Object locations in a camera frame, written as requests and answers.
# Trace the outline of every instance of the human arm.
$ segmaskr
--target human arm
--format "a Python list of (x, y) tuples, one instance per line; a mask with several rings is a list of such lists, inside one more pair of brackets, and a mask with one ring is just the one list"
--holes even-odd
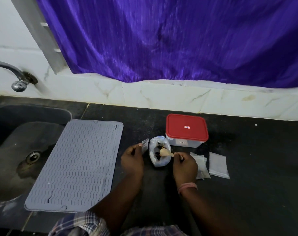
[[(184, 183), (196, 182), (198, 165), (194, 158), (188, 153), (178, 152), (174, 154), (173, 175), (176, 186)], [(237, 235), (236, 230), (231, 226), (230, 221), (222, 214), (217, 212), (206, 198), (202, 197), (197, 189), (187, 188), (181, 192), (183, 198), (187, 201), (190, 210), (197, 219), (197, 224), (206, 235), (222, 236)]]
[(122, 155), (121, 163), (126, 172), (124, 179), (104, 199), (89, 211), (103, 218), (111, 235), (116, 235), (138, 194), (144, 174), (142, 144), (130, 146)]

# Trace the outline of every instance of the red container lid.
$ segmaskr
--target red container lid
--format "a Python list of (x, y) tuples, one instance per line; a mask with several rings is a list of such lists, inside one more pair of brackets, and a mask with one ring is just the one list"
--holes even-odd
[(205, 142), (208, 140), (208, 130), (202, 117), (181, 114), (167, 116), (166, 134), (170, 138)]

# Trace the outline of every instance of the drying mat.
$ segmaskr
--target drying mat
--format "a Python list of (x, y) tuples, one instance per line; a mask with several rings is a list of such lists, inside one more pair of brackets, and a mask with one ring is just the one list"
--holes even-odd
[(83, 212), (111, 190), (123, 123), (71, 120), (26, 201), (27, 210)]

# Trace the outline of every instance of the kitchen sink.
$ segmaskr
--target kitchen sink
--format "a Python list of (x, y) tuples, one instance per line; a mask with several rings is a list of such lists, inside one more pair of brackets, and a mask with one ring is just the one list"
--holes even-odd
[(32, 105), (0, 108), (0, 201), (27, 193), (72, 115)]

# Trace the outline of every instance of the faucet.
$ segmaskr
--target faucet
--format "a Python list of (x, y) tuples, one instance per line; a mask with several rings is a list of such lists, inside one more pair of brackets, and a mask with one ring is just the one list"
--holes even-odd
[(38, 80), (36, 79), (36, 77), (34, 75), (32, 75), (28, 72), (23, 72), (20, 69), (18, 69), (17, 67), (14, 67), (11, 64), (7, 64), (5, 62), (0, 61), (0, 67), (5, 68), (5, 69), (9, 69), (19, 79), (18, 81), (14, 82), (11, 85), (11, 88), (16, 92), (23, 92), (23, 91), (26, 90), (27, 85), (29, 83), (36, 84), (38, 82)]

